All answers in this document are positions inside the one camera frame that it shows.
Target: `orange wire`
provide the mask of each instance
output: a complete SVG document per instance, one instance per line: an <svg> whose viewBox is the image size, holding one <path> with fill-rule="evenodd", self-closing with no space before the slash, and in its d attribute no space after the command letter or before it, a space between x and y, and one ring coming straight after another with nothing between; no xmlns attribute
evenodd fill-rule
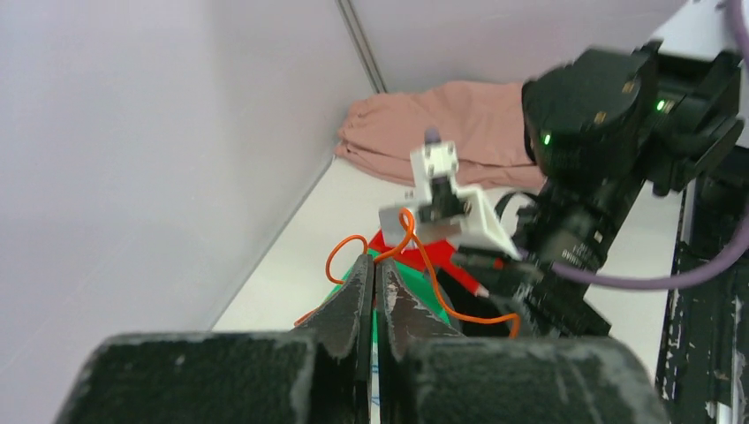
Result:
<svg viewBox="0 0 749 424"><path fill-rule="evenodd" d="M507 322L509 320L512 320L512 327L510 330L510 338L515 338L518 336L518 333L520 332L520 315L518 314L505 314L502 316L497 316L496 318L480 318L478 316L471 316L466 314L461 314L460 312L454 310L451 308L447 302L445 302L445 299L443 298L442 291L440 291L439 282L437 281L437 273L435 272L435 267L432 265L431 260L429 260L429 257L427 256L427 249L424 248L424 245L421 243L421 240L419 240L419 237L416 235L415 227L416 227L416 220L413 218L413 214L410 210L407 208L402 208L400 210L400 214L398 216L400 220L400 224L405 230L405 237L401 240L400 243L398 243L397 246L393 247L387 252L383 252L382 254L377 255L376 258L374 258L374 262L377 263L379 261L385 260L387 258L390 258L396 254L399 254L403 249L408 245L408 243L413 240L414 243L416 243L416 247L419 249L419 253L421 254L421 258L424 260L424 263L427 265L427 271L429 272L429 277L432 280L432 289L435 292L435 296L437 297L437 302L439 302L440 307L442 307L445 312L461 321L466 322L474 322L477 324L498 324L500 322ZM330 263L333 262L333 258L336 256L339 250L343 246L345 246L348 242L352 240L359 240L364 244L364 254L367 253L367 250L369 249L369 245L367 243L367 239L364 236L360 235L353 235L349 236L347 238L344 238L338 245L330 252L330 255L328 256L328 260L325 262L325 275L328 277L328 280L334 284L343 284L343 280L339 280L337 278L334 278L330 274ZM316 309L313 309L312 311L306 313L304 316L299 318L297 321L294 322L294 325L301 324L304 320L306 320L309 315L314 313Z"/></svg>

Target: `white wall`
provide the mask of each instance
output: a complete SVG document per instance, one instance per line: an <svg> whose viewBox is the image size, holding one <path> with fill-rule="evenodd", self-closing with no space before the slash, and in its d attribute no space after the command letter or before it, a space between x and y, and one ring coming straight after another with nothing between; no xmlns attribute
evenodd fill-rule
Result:
<svg viewBox="0 0 749 424"><path fill-rule="evenodd" d="M524 80L590 45L634 49L658 31L675 51L731 46L722 0L351 0L388 91L448 80ZM744 89L742 110L749 110ZM749 131L743 137L749 146Z"/></svg>
<svg viewBox="0 0 749 424"><path fill-rule="evenodd" d="M108 335L208 329L370 94L333 0L1 2L0 422Z"/></svg>

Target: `green object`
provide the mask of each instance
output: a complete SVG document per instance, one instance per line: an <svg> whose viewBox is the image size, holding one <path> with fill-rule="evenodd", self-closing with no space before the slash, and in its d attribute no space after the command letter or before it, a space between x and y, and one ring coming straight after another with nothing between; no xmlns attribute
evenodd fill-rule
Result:
<svg viewBox="0 0 749 424"><path fill-rule="evenodd" d="M377 256L380 254L379 252L370 249L368 251L370 256ZM440 306L440 302L437 300L437 297L435 296L435 291L432 289L432 283L424 277L423 274L421 274L418 270L406 267L404 264L400 262L396 262L396 266L398 271L400 271L400 275L403 277L403 281L405 285L411 289L413 294L415 294L419 299L421 299L424 304L434 311L437 316L439 316L444 322L450 323L450 317L448 317L447 312ZM344 281L346 278L348 278L349 273L351 273L351 270L349 269L346 274L344 275L344 278L342 278ZM333 290L328 295L328 299L330 296L333 295L338 289L340 289L341 286L337 285L333 288ZM372 344L375 345L377 343L377 315L372 316Z"/></svg>

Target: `pink cloth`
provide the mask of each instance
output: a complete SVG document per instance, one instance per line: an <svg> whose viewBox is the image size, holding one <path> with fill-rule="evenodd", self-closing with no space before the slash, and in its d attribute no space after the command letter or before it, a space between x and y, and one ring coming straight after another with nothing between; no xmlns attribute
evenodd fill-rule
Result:
<svg viewBox="0 0 749 424"><path fill-rule="evenodd" d="M436 126L443 140L455 141L458 183L538 188L544 178L526 156L521 87L455 81L421 94L374 95L349 108L336 155L378 178L413 185L409 155Z"/></svg>

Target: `purple cable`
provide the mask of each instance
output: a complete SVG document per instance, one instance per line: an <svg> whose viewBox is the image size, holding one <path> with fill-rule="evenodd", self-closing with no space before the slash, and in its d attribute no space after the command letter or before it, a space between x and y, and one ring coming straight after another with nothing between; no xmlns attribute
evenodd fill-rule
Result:
<svg viewBox="0 0 749 424"><path fill-rule="evenodd" d="M725 13L741 57L746 64L749 57L749 32L746 30L744 21L742 0L728 0ZM715 278L738 261L747 250L749 250L749 202L746 204L744 217L738 223L731 241L712 261L691 271L662 278L633 279L600 276L562 263L554 263L552 270L559 276L581 284L629 290L675 290L702 284Z"/></svg>
<svg viewBox="0 0 749 424"><path fill-rule="evenodd" d="M600 276L590 271L577 269L569 265L556 262L551 269L559 276L576 283L602 285L617 289L628 290L674 290L702 284L728 269L749 249L749 203L746 205L744 217L736 227L731 241L710 262L691 271L676 276L660 278L635 279L631 277L619 278L615 276Z"/></svg>

